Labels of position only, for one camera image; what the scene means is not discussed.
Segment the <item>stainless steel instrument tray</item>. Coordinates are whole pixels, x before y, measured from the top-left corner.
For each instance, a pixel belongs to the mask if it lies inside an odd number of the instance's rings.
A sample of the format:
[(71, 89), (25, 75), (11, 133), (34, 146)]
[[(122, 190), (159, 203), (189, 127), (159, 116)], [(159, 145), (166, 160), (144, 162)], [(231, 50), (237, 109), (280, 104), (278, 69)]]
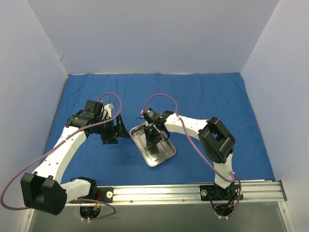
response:
[[(142, 123), (130, 130), (130, 136), (132, 140), (133, 140), (134, 133), (138, 131), (144, 132), (144, 128), (143, 128), (144, 126), (145, 126), (145, 123)], [(166, 141), (156, 144), (150, 150), (148, 150), (146, 147), (142, 148), (136, 145), (148, 166), (155, 167), (176, 154), (176, 148), (174, 147), (174, 145), (171, 143), (171, 141), (168, 139), (167, 136), (166, 138), (167, 138)]]

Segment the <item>blue surgical drape cloth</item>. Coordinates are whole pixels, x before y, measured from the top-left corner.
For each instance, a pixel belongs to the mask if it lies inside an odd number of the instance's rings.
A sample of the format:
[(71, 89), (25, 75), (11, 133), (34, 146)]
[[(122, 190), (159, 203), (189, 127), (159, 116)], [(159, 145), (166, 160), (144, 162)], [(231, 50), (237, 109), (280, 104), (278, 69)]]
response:
[[(228, 74), (85, 74), (68, 77), (61, 96), (47, 149), (59, 139), (70, 116), (84, 109), (87, 100), (113, 94), (122, 106), (127, 130), (137, 126), (144, 106), (157, 112), (178, 110), (195, 119), (217, 117), (236, 139), (233, 171), (241, 180), (273, 180), (274, 173), (258, 123), (239, 73)], [(75, 177), (95, 179), (101, 186), (187, 184), (211, 182), (214, 172), (200, 156), (198, 140), (190, 144), (185, 135), (172, 133), (176, 154), (156, 167), (146, 164), (131, 139), (118, 139), (116, 145), (103, 145), (92, 134), (79, 147), (67, 166), (62, 182)]]

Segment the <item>steel forceps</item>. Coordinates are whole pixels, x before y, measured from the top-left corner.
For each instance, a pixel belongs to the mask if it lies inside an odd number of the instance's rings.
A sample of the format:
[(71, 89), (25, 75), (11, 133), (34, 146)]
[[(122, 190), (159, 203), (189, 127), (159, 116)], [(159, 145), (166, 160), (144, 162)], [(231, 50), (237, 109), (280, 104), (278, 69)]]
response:
[(96, 101), (96, 102), (104, 102), (105, 98), (104, 97), (102, 97), (102, 98), (95, 98), (94, 101)]
[(133, 134), (133, 140), (138, 147), (146, 147), (146, 137), (143, 131), (138, 131)]

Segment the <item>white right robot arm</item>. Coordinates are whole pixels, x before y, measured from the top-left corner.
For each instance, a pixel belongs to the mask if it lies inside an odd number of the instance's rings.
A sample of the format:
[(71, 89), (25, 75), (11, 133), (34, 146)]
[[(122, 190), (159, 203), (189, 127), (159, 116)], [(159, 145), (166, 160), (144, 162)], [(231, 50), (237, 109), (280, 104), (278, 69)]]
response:
[(232, 170), (232, 155), (236, 139), (223, 122), (211, 119), (194, 119), (171, 111), (156, 113), (153, 109), (143, 110), (145, 119), (146, 147), (149, 149), (163, 141), (162, 133), (184, 134), (197, 153), (215, 172), (214, 193), (219, 199), (226, 199), (232, 193), (235, 182)]

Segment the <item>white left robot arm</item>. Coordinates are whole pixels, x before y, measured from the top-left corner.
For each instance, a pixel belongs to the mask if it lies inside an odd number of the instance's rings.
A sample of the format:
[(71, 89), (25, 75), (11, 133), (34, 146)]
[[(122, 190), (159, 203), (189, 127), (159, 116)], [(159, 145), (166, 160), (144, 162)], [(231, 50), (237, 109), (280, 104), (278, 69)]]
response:
[(94, 179), (78, 177), (65, 184), (61, 182), (74, 154), (91, 134), (99, 134), (104, 145), (117, 144), (118, 137), (130, 137), (120, 115), (106, 120), (101, 120), (94, 113), (71, 116), (46, 159), (33, 173), (25, 173), (21, 178), (26, 207), (58, 215), (68, 202), (82, 198), (91, 203), (98, 197)]

